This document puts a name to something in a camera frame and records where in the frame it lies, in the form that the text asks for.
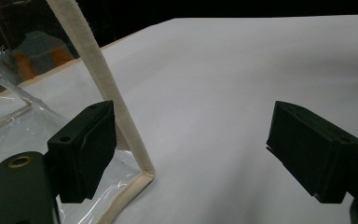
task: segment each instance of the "black mechanical part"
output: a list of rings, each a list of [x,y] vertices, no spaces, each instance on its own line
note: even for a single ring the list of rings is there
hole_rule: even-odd
[[[358,138],[304,107],[276,102],[267,145],[320,203],[342,203]]]
[[[24,152],[0,163],[0,224],[59,223],[43,155]]]
[[[46,157],[59,171],[53,173],[63,203],[92,199],[116,144],[112,101],[87,107],[48,140]]]

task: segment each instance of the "wrinkled plastic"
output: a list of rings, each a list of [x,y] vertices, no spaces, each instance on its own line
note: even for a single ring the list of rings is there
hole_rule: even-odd
[[[0,1],[0,162],[24,151],[48,151],[47,141],[69,119],[24,91],[21,83],[35,80],[77,57],[45,1]],[[84,87],[92,86],[79,80],[72,82],[75,84],[49,90],[76,88],[88,94]],[[135,159],[126,150],[128,147],[120,139],[119,130],[117,136],[115,157],[105,169],[93,199],[75,204],[61,203],[57,198],[63,224],[96,223],[115,195],[140,173]]]

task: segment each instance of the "table surface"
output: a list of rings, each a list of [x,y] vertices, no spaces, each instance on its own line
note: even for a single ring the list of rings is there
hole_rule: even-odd
[[[358,137],[358,15],[175,19],[103,54],[157,170],[114,223],[350,223],[351,195],[318,203],[266,141],[275,101]],[[34,91],[59,113],[101,100],[82,63],[59,73]]]

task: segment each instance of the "plastic sheet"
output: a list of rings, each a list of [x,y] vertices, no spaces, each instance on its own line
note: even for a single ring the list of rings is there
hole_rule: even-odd
[[[32,82],[39,81],[36,77],[77,57],[45,1],[0,1],[0,162],[23,151],[48,151],[47,141],[69,118],[51,110],[25,91],[21,83],[30,80],[28,85],[33,85]],[[90,97],[95,94],[93,85],[79,80],[67,81],[72,83],[49,90],[81,89],[88,95],[85,98],[94,101],[101,98],[100,95]],[[70,96],[62,98],[71,104]],[[114,196],[140,173],[135,159],[126,149],[124,140],[118,139],[115,157],[105,169],[92,200],[65,204],[57,198],[62,223],[96,223]]]

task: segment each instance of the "beige fabric edge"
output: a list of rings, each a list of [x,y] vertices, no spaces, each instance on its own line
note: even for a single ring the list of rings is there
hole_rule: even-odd
[[[109,204],[98,223],[112,223],[120,211],[153,179],[155,169],[141,135],[135,127],[103,54],[75,0],[48,0],[65,32],[88,68],[104,100],[115,103],[116,123],[142,172],[121,190]]]

